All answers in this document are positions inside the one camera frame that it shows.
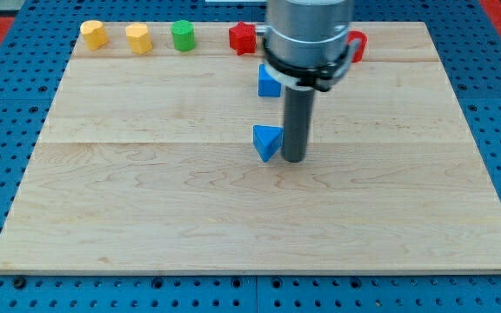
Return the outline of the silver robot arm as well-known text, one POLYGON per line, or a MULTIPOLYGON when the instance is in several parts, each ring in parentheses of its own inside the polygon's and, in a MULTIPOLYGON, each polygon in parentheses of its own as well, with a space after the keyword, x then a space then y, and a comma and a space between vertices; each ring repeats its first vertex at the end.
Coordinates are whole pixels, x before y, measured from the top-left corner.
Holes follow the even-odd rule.
POLYGON ((295 67, 325 66, 346 51, 353 8, 353 0, 270 0, 265 47, 295 67))

